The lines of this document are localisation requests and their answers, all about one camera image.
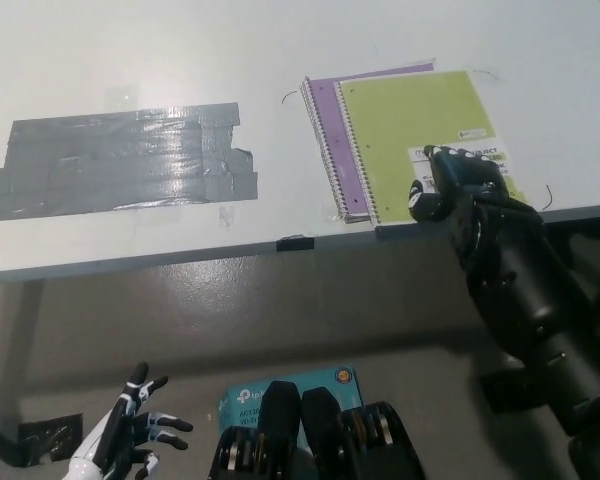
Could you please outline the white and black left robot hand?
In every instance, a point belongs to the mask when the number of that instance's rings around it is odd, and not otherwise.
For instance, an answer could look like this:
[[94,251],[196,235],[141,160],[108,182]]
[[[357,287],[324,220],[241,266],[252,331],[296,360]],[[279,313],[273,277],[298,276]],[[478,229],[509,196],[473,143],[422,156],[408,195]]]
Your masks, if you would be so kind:
[[148,380],[148,373],[147,363],[135,366],[113,407],[71,456],[66,479],[125,479],[134,466],[139,467],[137,479],[148,479],[155,474],[160,458],[144,447],[146,443],[163,443],[179,451],[188,448],[178,434],[191,432],[191,423],[161,412],[141,411],[169,381],[168,376]]

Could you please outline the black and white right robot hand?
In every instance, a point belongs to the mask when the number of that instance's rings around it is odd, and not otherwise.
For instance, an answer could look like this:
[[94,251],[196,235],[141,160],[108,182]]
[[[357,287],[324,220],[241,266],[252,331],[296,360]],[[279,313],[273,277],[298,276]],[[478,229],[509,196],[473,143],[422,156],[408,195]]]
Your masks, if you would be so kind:
[[448,146],[424,147],[434,181],[434,192],[425,192],[414,180],[408,209],[416,222],[442,221],[465,196],[508,199],[509,191],[499,166],[487,156]]

